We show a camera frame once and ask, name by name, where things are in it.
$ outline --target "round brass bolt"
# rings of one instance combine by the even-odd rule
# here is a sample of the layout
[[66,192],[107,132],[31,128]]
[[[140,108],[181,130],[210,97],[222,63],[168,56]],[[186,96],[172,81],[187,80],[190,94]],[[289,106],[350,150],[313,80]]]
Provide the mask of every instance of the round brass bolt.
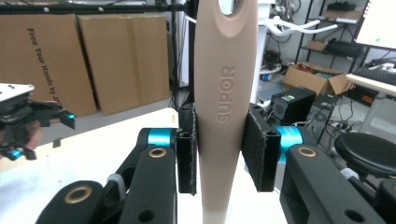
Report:
[[[82,191],[83,193],[81,195],[78,195],[77,197],[73,196],[73,194],[78,191]],[[70,190],[64,197],[64,201],[66,203],[81,203],[84,200],[86,200],[88,197],[90,197],[91,193],[92,193],[92,188],[90,186],[81,185]]]
[[166,150],[163,148],[154,148],[149,153],[152,158],[160,158],[166,154]]
[[317,152],[309,147],[300,147],[298,152],[306,157],[315,157],[317,155]]

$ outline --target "black round seat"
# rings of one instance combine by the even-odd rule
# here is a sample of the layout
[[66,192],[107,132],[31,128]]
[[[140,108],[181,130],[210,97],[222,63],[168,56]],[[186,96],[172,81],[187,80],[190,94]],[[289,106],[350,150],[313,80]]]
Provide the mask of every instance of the black round seat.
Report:
[[396,177],[396,145],[368,133],[343,133],[334,142],[347,166],[362,177]]

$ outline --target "wall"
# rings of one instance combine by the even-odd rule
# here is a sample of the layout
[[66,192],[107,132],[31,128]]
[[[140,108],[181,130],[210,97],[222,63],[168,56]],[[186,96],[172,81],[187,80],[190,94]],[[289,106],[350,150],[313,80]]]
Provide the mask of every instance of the wall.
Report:
[[[294,15],[293,15],[293,23],[298,24],[298,25],[302,25],[305,22],[305,17],[306,17],[306,13],[308,10],[308,6],[310,3],[310,0],[301,0],[302,5],[299,11],[297,11]],[[333,0],[327,0],[326,1],[326,5],[329,3],[332,3]],[[364,5],[365,5],[365,1],[361,1],[361,0],[349,0],[350,3],[356,4],[357,9],[363,9]],[[312,9],[311,9],[311,15],[312,17],[314,17],[314,15],[318,15],[319,11],[320,11],[320,6],[322,4],[322,0],[314,0],[313,5],[312,5]],[[326,26],[329,25],[329,23],[323,22],[321,24],[322,26]],[[351,32],[355,31],[355,26],[349,26],[351,28]],[[306,44],[306,42],[311,39],[312,35],[304,35],[304,41],[303,41],[303,46]],[[325,36],[324,34],[319,34],[317,35],[318,37],[322,37]],[[340,32],[336,32],[334,35],[330,35],[327,39],[331,39],[333,37],[339,39],[341,36]],[[297,50],[299,47],[299,43],[300,43],[300,39],[301,39],[301,33],[294,33],[293,35],[291,35],[290,40],[286,43],[281,43],[282,41],[285,41],[287,39],[286,36],[284,37],[276,37],[274,35],[272,35],[273,38],[275,39],[279,39],[280,43],[278,44],[273,38],[271,38],[271,36],[268,35],[267,38],[267,49],[271,49],[271,50],[275,50],[275,51],[279,51],[281,52],[281,59],[284,62],[287,63],[294,63],[294,60],[296,58],[297,55]],[[345,41],[350,41],[351,35],[345,33],[343,35],[343,39]],[[382,56],[384,56],[388,51],[387,50],[381,50],[381,49],[371,49],[367,58],[366,58],[366,62],[370,62],[372,59],[378,59],[381,58]],[[298,58],[299,62],[304,62],[306,60],[306,55],[307,55],[307,51],[306,50],[302,50],[300,52],[300,56]],[[389,55],[387,55],[386,58],[389,57],[396,57],[396,53],[392,52]],[[319,63],[322,65],[326,65],[326,66],[330,66],[331,65],[331,61],[332,61],[332,56],[328,56],[328,55],[324,55],[321,53],[317,53],[317,52],[312,52],[311,53],[311,57],[310,57],[310,62],[313,63]],[[349,59],[344,59],[344,58],[335,58],[334,62],[333,62],[333,66],[332,68],[334,69],[338,69],[341,71],[345,71],[347,72],[350,66],[350,63],[352,61]]]

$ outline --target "hanging hole in handle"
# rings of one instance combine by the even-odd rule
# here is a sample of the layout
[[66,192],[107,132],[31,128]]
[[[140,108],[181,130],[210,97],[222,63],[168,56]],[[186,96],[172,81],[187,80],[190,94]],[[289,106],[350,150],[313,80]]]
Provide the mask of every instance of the hanging hole in handle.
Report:
[[219,0],[222,14],[229,16],[237,8],[239,0]]

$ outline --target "computer tower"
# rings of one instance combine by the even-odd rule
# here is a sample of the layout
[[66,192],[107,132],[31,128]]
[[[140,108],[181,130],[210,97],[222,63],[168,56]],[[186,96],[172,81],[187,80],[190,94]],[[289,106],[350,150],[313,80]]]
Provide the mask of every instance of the computer tower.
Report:
[[312,104],[306,120],[311,122],[307,125],[307,129],[314,135],[317,143],[323,135],[326,125],[332,116],[332,111],[337,104],[337,97],[321,93]]
[[281,125],[291,125],[294,122],[306,121],[316,93],[304,87],[282,91],[271,97],[273,116]]

